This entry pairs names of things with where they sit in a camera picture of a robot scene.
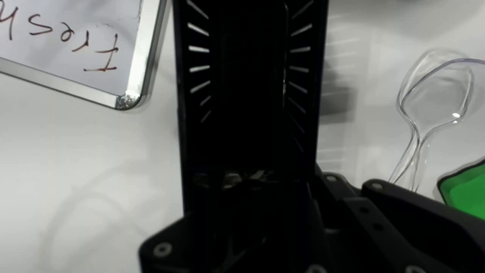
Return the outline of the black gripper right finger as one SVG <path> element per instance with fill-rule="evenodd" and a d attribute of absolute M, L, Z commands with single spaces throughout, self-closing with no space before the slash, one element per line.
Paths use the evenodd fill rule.
<path fill-rule="evenodd" d="M 485 222 L 382 179 L 310 182 L 334 273 L 485 273 Z"/>

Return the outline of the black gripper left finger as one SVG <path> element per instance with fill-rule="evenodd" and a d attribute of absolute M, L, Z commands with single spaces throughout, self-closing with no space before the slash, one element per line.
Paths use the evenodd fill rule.
<path fill-rule="evenodd" d="M 141 273 L 314 273 L 275 214 L 187 216 L 144 241 Z"/>

